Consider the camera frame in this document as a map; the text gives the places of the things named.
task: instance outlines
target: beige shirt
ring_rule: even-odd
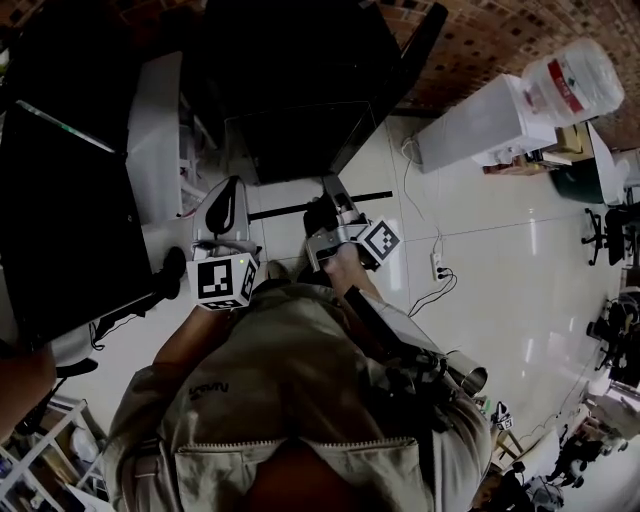
[[[464,396],[446,408],[454,428],[443,434],[416,430],[420,411],[372,407],[385,369],[349,339],[334,302],[309,285],[258,294],[186,380],[138,372],[106,454],[114,506],[233,510],[258,464],[296,437],[389,510],[466,511],[489,463],[487,422]]]

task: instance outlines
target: hand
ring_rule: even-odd
[[[344,297],[349,288],[356,286],[382,300],[380,293],[369,279],[367,271],[360,263],[358,248],[354,244],[342,244],[336,255],[326,260],[323,266],[338,297]]]

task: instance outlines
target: logo on shirt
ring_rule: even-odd
[[[229,391],[229,383],[213,382],[211,384],[202,384],[201,386],[189,388],[189,397],[193,402],[198,398],[202,398],[202,395],[204,395],[207,391],[222,391],[223,393],[226,393],[227,391]]]

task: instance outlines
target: white tile floor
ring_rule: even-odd
[[[606,258],[595,268],[587,265],[589,249],[580,244],[588,228],[584,205],[560,198],[546,175],[484,176],[468,161],[425,176],[412,165],[406,190],[414,206],[405,193],[407,161],[396,149],[410,134],[409,125],[390,119],[340,174],[350,194],[394,194],[359,205],[371,218],[394,223],[406,240],[372,279],[388,302],[405,311],[436,290],[429,258],[439,225],[443,263],[458,285],[414,319],[442,349],[462,349],[488,369],[485,392],[493,403],[509,405],[514,432],[524,436],[563,402],[566,417],[593,376],[597,347],[584,332],[616,293],[619,268],[609,267]],[[320,194],[318,181],[300,180],[251,188],[249,204],[252,212],[264,211]],[[258,221],[252,234],[264,240],[263,261],[281,260],[291,269],[303,263],[302,214]],[[133,372],[151,362],[186,316],[185,288],[175,301],[111,334],[95,355],[98,370],[62,388],[86,398],[105,430]],[[525,443],[543,432],[538,428]]]

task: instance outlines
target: cardboard box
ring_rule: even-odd
[[[558,143],[546,148],[546,153],[571,162],[580,162],[594,157],[587,123],[579,123],[568,128],[556,128],[556,136]]]
[[[547,162],[527,162],[524,156],[517,156],[510,164],[485,166],[482,168],[485,174],[506,176],[535,176],[553,171],[557,166]]]

